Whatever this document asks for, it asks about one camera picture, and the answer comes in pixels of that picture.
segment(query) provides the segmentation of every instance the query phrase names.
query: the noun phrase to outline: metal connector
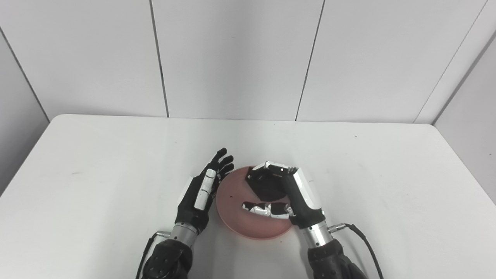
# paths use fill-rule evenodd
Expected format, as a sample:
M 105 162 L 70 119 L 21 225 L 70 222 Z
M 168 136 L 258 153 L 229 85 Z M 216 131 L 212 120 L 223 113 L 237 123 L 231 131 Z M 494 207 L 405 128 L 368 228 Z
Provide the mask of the metal connector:
M 327 228 L 327 231 L 329 233 L 334 233 L 338 230 L 342 230 L 346 227 L 346 224 L 345 223 L 340 223 L 340 224 L 337 224 L 337 225 L 334 225 L 334 226 L 330 226 Z
M 160 237 L 163 237 L 163 238 L 169 238 L 169 236 L 171 236 L 171 233 L 168 232 L 168 231 L 158 230 L 157 231 L 157 236 L 160 236 Z
M 188 247 L 191 247 L 193 246 L 193 243 L 198 234 L 198 230 L 192 225 L 185 222 L 177 222 L 172 228 L 171 236 L 169 236 L 169 239 L 183 242 Z
M 286 206 L 284 207 L 284 211 L 286 211 L 286 212 L 288 213 L 288 216 L 289 216 L 289 217 L 293 217 L 293 216 L 295 216 L 295 213 L 294 213 L 293 209 L 292 209 L 292 208 L 291 208 L 291 206 L 289 206 L 289 205 L 286 205 Z
M 332 236 L 327 231 L 327 224 L 325 221 L 304 228 L 302 231 L 310 248 L 324 246 L 332 241 Z

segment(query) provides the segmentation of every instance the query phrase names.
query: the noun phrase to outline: round plate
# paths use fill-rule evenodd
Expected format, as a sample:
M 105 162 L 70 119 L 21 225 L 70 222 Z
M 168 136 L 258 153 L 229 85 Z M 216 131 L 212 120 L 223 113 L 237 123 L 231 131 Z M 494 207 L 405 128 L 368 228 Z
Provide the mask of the round plate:
M 241 209 L 243 202 L 261 202 L 245 181 L 248 168 L 231 172 L 219 185 L 216 204 L 220 218 L 232 231 L 247 238 L 262 240 L 283 235 L 292 226 L 289 220 L 264 217 Z M 288 201 L 285 197 L 277 202 Z

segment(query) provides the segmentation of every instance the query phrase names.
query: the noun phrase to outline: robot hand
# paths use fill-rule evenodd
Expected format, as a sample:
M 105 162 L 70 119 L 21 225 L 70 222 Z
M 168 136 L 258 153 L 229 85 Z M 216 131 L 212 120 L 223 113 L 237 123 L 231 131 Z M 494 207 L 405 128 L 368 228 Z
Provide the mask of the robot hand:
M 242 208 L 267 217 L 289 218 L 298 226 L 309 245 L 308 259 L 314 278 L 367 278 L 331 236 L 332 229 L 327 227 L 320 199 L 302 169 L 267 161 L 250 169 L 245 179 L 263 203 L 244 202 Z M 286 195 L 289 205 L 270 203 Z
M 220 182 L 234 169 L 233 157 L 227 156 L 227 149 L 217 152 L 202 172 L 194 177 L 178 205 L 175 225 L 167 240 L 157 244 L 152 255 L 143 266 L 143 279 L 185 279 L 191 269 L 193 255 L 191 247 L 207 226 L 208 211 L 212 206 Z M 143 259 L 153 243 L 150 238 Z

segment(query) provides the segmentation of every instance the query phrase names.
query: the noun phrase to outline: white table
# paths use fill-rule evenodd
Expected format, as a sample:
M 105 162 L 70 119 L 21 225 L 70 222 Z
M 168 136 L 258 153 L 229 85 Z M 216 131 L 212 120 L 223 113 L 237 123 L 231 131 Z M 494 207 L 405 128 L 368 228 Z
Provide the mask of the white table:
M 386 279 L 496 276 L 496 206 L 432 126 L 62 115 L 0 198 L 0 278 L 134 278 L 188 176 L 223 146 L 236 167 L 304 167 L 328 223 L 356 224 Z M 210 216 L 191 279 L 309 277 L 295 228 L 254 241 Z M 335 237 L 377 278 L 356 235 Z

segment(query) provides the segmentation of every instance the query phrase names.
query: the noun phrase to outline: black cable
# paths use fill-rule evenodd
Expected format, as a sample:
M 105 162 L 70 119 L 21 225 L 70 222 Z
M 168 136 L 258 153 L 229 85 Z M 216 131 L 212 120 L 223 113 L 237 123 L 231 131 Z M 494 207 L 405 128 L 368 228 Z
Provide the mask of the black cable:
M 362 231 L 360 231 L 355 225 L 353 224 L 348 224 L 348 223 L 345 223 L 345 225 L 350 229 L 352 230 L 354 233 L 356 233 L 364 242 L 365 242 L 365 245 L 367 245 L 367 248 L 369 249 L 371 255 L 372 255 L 372 259 L 373 259 L 373 263 L 375 264 L 375 268 L 377 269 L 377 273 L 379 273 L 379 278 L 380 279 L 384 279 L 384 277 L 382 276 L 382 271 L 380 270 L 380 266 L 379 266 L 379 262 L 377 261 L 377 257 L 375 256 L 375 253 L 373 252 L 373 249 L 372 249 L 372 246 L 371 244 L 369 243 L 369 241 L 367 240 L 367 238 L 365 237 L 364 233 L 362 233 Z
M 138 273 L 136 273 L 136 279 L 139 279 L 139 276 L 141 275 L 141 269 L 143 268 L 143 263 L 145 262 L 146 255 L 148 255 L 148 252 L 150 251 L 150 247 L 152 247 L 153 241 L 155 241 L 156 237 L 157 237 L 157 233 L 154 233 L 146 243 L 145 251 L 143 251 L 143 256 L 141 257 L 141 261 L 139 262 Z

